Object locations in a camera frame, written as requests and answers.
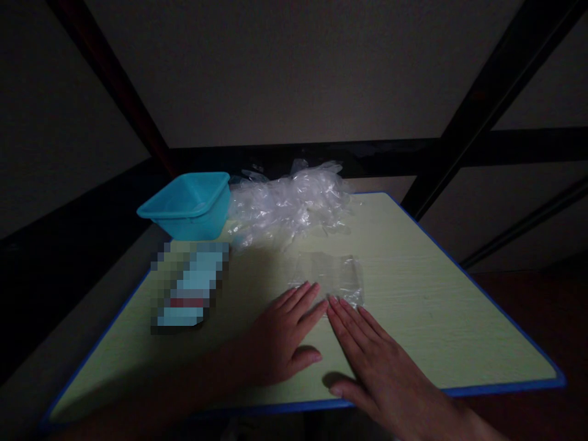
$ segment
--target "light green tabletop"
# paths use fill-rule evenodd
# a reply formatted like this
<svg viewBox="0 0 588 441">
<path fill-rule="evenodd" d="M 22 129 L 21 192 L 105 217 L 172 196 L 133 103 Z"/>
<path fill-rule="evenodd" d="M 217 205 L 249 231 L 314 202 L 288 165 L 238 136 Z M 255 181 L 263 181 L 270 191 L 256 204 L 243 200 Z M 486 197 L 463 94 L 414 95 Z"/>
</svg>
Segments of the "light green tabletop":
<svg viewBox="0 0 588 441">
<path fill-rule="evenodd" d="M 233 256 L 222 294 L 199 330 L 150 332 L 152 299 L 180 277 L 194 244 L 173 241 L 61 396 L 51 423 L 76 420 L 145 378 L 193 359 L 245 330 L 292 279 L 299 252 L 353 255 L 363 270 L 366 308 L 440 388 L 555 379 L 548 360 L 387 194 L 355 196 L 351 234 L 317 231 L 284 252 L 270 247 Z M 218 241 L 230 241 L 223 233 Z M 332 399 L 322 378 L 352 375 L 326 318 L 303 344 L 323 355 L 282 384 L 245 390 L 218 408 Z"/>
</svg>

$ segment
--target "clear plastic bag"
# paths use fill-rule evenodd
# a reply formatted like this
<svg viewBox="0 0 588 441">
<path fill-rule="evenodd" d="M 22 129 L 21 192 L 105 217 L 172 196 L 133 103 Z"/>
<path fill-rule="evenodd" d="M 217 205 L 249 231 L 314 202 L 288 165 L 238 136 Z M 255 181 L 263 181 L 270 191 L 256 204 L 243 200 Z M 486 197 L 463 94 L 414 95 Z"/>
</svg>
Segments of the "clear plastic bag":
<svg viewBox="0 0 588 441">
<path fill-rule="evenodd" d="M 231 189 L 229 233 L 235 252 L 249 246 L 287 247 L 296 236 L 320 225 L 325 233 L 346 233 L 343 218 L 352 214 L 352 188 L 338 173 L 335 161 L 308 168 L 303 159 L 292 164 L 292 175 L 275 181 L 243 170 L 249 180 Z"/>
<path fill-rule="evenodd" d="M 363 306 L 363 276 L 359 261 L 352 255 L 331 256 L 323 252 L 298 254 L 290 288 L 304 282 L 318 282 L 320 294 L 314 304 L 328 295 L 345 299 L 351 306 Z"/>
</svg>

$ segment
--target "left hand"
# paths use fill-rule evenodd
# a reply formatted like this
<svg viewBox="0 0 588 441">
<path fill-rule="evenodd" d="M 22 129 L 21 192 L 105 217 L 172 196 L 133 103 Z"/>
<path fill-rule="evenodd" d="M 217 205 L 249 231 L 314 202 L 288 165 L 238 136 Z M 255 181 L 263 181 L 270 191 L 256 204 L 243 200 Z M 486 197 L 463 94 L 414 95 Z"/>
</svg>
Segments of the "left hand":
<svg viewBox="0 0 588 441">
<path fill-rule="evenodd" d="M 257 318 L 249 331 L 233 341 L 239 369 L 243 369 L 247 383 L 276 384 L 322 360 L 318 350 L 298 347 L 328 307 L 322 301 L 306 314 L 319 291 L 319 284 L 308 282 L 286 291 Z"/>
</svg>

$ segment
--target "hand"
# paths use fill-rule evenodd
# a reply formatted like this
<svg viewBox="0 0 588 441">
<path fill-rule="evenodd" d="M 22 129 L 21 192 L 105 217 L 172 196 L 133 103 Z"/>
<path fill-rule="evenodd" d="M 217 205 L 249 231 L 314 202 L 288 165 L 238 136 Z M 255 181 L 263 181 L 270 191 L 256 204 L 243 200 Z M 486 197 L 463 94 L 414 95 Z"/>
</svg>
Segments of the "hand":
<svg viewBox="0 0 588 441">
<path fill-rule="evenodd" d="M 308 282 L 286 291 L 234 342 L 249 384 L 279 383 L 322 360 L 318 350 L 298 347 L 328 307 L 322 301 L 306 314 L 319 291 Z"/>
<path fill-rule="evenodd" d="M 357 312 L 343 299 L 329 302 L 331 326 L 362 383 L 340 380 L 330 392 L 404 441 L 461 439 L 469 424 L 466 411 L 425 377 L 368 311 L 360 307 Z"/>
</svg>

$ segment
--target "plastic basket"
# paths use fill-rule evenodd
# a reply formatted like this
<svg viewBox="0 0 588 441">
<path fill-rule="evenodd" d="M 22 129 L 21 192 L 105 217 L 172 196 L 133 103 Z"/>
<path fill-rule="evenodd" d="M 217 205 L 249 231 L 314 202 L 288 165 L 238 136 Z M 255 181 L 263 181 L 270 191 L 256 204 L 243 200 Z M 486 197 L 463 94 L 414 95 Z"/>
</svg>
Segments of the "plastic basket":
<svg viewBox="0 0 588 441">
<path fill-rule="evenodd" d="M 141 205 L 137 214 L 176 240 L 214 240 L 227 220 L 228 179 L 223 171 L 178 176 Z"/>
</svg>

